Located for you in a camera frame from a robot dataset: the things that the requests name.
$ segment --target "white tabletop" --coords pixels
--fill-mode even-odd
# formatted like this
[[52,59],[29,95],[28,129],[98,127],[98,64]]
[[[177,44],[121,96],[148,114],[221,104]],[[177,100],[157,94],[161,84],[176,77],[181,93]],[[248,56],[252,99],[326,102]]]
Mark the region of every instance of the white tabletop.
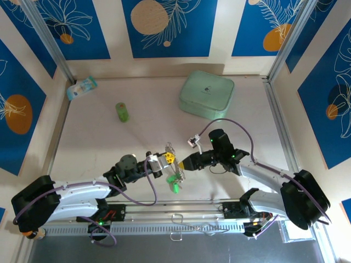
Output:
[[[227,118],[240,122],[251,133],[255,157],[287,169],[285,156],[261,78],[230,77],[235,83],[234,97]],[[195,152],[187,139],[199,133],[209,120],[183,112],[178,96],[186,78],[131,78],[100,80],[96,90],[71,102],[55,156],[53,180],[87,181],[98,178],[120,158],[135,154],[138,161],[147,151],[164,152],[171,142],[179,161]],[[118,119],[115,105],[124,102],[130,120]],[[250,150],[245,133],[229,122],[212,124],[201,137],[205,150],[211,149],[208,132],[223,128],[235,148]],[[214,172],[221,172],[219,165]],[[174,194],[164,175],[152,180],[159,200],[239,198],[252,187],[267,187],[232,173],[212,174],[185,171],[182,189]],[[126,194],[140,201],[154,199],[146,178],[127,184]]]

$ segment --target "orange circle design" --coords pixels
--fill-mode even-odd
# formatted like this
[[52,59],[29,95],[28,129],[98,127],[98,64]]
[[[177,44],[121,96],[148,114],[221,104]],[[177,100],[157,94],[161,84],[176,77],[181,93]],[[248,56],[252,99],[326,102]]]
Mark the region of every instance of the orange circle design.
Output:
[[26,134],[31,128],[33,119],[32,106],[30,102],[26,97],[18,94],[10,96],[6,102],[18,108],[25,106],[25,108],[21,111],[24,113],[24,115],[16,112],[10,112],[6,114],[5,118],[7,126],[10,128],[10,130],[20,135]]
[[66,33],[63,33],[60,36],[60,39],[61,39],[62,42],[64,42],[67,45],[70,45],[70,44],[73,43],[73,37],[71,35],[66,34]]
[[283,24],[269,31],[264,37],[263,48],[270,52],[278,51],[281,48],[281,45],[283,44],[283,41],[286,38],[290,28],[290,24]]
[[330,104],[326,110],[328,119],[335,119],[338,116],[338,107],[334,104]]

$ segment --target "mint green box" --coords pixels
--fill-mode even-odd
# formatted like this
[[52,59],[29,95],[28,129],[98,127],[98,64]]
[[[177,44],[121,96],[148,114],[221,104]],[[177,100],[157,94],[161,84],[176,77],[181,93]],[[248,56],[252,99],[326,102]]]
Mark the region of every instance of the mint green box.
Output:
[[234,92],[230,79],[205,73],[192,72],[179,96],[181,110],[207,119],[224,118]]

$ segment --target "green cylinder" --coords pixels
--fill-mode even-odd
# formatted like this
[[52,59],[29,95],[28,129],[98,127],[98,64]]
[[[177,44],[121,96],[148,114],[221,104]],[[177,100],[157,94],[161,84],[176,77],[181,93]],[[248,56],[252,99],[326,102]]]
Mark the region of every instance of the green cylinder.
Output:
[[118,117],[120,118],[121,122],[128,122],[129,121],[129,113],[127,111],[126,104],[120,102],[116,104],[116,111]]

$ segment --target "lid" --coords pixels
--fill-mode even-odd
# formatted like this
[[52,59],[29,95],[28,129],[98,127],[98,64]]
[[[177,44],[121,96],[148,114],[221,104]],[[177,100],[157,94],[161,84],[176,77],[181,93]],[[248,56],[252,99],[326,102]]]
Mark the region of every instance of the lid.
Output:
[[233,90],[234,82],[230,79],[194,71],[186,80],[180,92],[180,99],[222,111],[228,106]]

